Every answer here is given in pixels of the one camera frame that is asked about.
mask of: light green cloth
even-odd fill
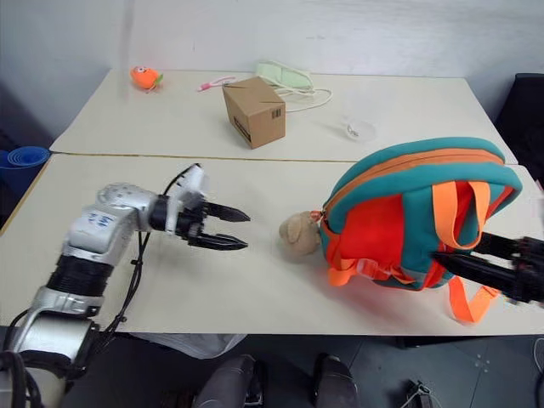
[[[270,61],[258,63],[257,75],[283,88],[308,89],[313,87],[309,79],[309,72],[290,69]]]

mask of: white wall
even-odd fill
[[[542,0],[0,0],[4,87],[53,137],[111,66],[466,77],[487,112],[544,71]],[[133,7],[130,43],[123,21]]]

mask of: cardboard box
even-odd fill
[[[230,123],[255,149],[286,135],[286,103],[258,76],[223,86]]]

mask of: stuffed animal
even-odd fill
[[[292,215],[280,225],[280,237],[295,255],[308,255],[321,243],[320,227],[310,211]]]
[[[134,83],[142,89],[155,89],[162,81],[162,74],[151,68],[136,66],[130,71],[130,77]]]

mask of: white cable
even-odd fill
[[[406,402],[405,402],[403,405],[400,406],[400,408],[406,408],[406,407],[408,406],[408,404],[410,404],[410,402],[411,402],[414,398],[416,398],[416,395],[419,395],[419,394],[420,394],[419,391],[417,391],[416,393],[412,394],[412,396],[411,396],[409,399],[407,399]]]
[[[317,103],[315,103],[313,105],[303,106],[301,108],[286,108],[286,112],[299,112],[299,111],[306,111],[307,109],[317,108],[318,106],[322,106],[322,105],[328,103],[329,100],[332,99],[332,91],[330,89],[317,88],[317,89],[314,89],[314,91],[327,92],[329,94],[329,96],[327,96],[325,98],[325,100],[322,100],[321,102],[317,102]],[[314,95],[315,95],[315,93],[314,94],[306,94],[304,96],[314,96]]]
[[[442,408],[442,404],[440,404],[440,401],[439,401],[438,398],[436,398],[436,397],[435,397],[434,395],[432,395],[432,394],[429,394],[428,396],[431,397],[433,400],[436,401],[436,403],[438,404],[439,408]]]
[[[429,397],[431,397],[432,400],[435,400],[435,401],[436,401],[436,404],[439,406],[439,408],[442,408],[442,404],[440,404],[439,399],[436,398],[436,397],[432,394],[432,392],[431,392],[430,389],[429,389],[428,391],[429,391],[429,392],[426,393],[426,392],[422,391],[422,390],[419,388],[414,394],[411,395],[411,397],[410,397],[409,399],[406,400],[406,402],[405,402],[400,408],[406,408],[406,407],[408,406],[408,404],[410,404],[410,402],[411,402],[414,398],[416,398],[417,395],[428,395]]]
[[[544,337],[538,337],[535,340],[535,343],[533,344],[533,359],[535,360],[536,367],[538,368],[539,372],[542,372],[542,366],[541,363],[538,362],[538,356],[536,355],[536,346],[538,346],[538,343],[540,341],[544,341]]]

